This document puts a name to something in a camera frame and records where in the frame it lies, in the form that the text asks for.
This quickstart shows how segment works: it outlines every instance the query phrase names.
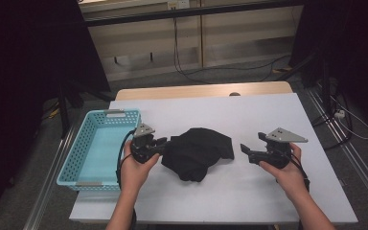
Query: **blue plastic basket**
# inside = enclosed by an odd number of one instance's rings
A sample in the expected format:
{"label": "blue plastic basket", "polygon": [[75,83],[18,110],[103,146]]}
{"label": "blue plastic basket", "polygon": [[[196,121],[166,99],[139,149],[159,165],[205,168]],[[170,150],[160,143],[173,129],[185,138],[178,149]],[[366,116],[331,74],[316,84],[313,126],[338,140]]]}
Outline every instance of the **blue plastic basket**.
{"label": "blue plastic basket", "polygon": [[139,124],[141,117],[137,109],[88,112],[57,184],[75,191],[119,190],[115,173],[119,149],[125,136]]}

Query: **human hand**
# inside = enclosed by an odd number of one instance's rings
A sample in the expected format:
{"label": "human hand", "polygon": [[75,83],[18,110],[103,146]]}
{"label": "human hand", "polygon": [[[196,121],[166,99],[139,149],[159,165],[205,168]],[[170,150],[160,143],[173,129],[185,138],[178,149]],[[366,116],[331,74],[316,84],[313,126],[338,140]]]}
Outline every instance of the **human hand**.
{"label": "human hand", "polygon": [[[298,162],[301,161],[301,149],[293,143],[290,143],[289,146],[291,147],[295,157],[298,159],[298,161],[296,161],[298,164]],[[291,162],[280,170],[265,161],[261,161],[259,165],[277,179],[277,182],[286,192],[287,197],[291,201],[303,193],[308,192],[304,183],[303,175]]]}
{"label": "human hand", "polygon": [[127,141],[124,146],[125,157],[123,159],[121,169],[122,192],[139,193],[140,188],[148,178],[150,169],[157,163],[159,154],[154,154],[153,157],[141,164],[137,162],[130,151],[131,141]]}

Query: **silver metal plate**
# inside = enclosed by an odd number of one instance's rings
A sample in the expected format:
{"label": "silver metal plate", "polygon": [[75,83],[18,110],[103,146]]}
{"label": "silver metal plate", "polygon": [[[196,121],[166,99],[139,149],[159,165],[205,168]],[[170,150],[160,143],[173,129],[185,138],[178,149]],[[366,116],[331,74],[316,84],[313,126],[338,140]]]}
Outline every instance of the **silver metal plate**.
{"label": "silver metal plate", "polygon": [[287,143],[287,142],[308,142],[307,138],[299,136],[295,133],[292,133],[288,130],[278,127],[276,130],[268,133],[266,137],[268,140],[280,142],[280,143]]}
{"label": "silver metal plate", "polygon": [[134,137],[140,137],[140,136],[148,135],[148,134],[151,134],[151,133],[154,133],[154,132],[155,132],[155,130],[152,127],[142,123],[141,125],[139,125],[136,128],[133,136]]}

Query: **aluminum rail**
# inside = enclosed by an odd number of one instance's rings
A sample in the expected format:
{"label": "aluminum rail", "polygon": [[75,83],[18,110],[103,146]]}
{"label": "aluminum rail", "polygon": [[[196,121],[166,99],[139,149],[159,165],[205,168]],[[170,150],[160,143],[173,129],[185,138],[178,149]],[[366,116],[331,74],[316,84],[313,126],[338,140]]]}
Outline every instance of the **aluminum rail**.
{"label": "aluminum rail", "polygon": [[130,22],[151,21],[167,18],[198,16],[198,15],[225,13],[225,12],[247,12],[263,9],[293,7],[293,6],[306,5],[308,3],[313,2],[316,1],[269,0],[269,1],[259,1],[253,3],[233,4],[224,6],[189,8],[175,11],[157,11],[157,12],[146,12],[132,15],[124,15],[124,16],[97,17],[86,19],[84,24],[87,27],[97,27],[113,24],[130,23]]}

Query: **black fabric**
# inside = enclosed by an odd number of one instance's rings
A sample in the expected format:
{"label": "black fabric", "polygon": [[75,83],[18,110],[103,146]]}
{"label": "black fabric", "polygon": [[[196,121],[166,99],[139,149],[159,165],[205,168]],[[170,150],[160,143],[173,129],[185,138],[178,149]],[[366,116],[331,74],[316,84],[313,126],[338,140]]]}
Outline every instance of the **black fabric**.
{"label": "black fabric", "polygon": [[200,182],[208,168],[220,158],[235,158],[232,139],[211,129],[197,127],[172,137],[161,163],[177,173],[181,180]]}

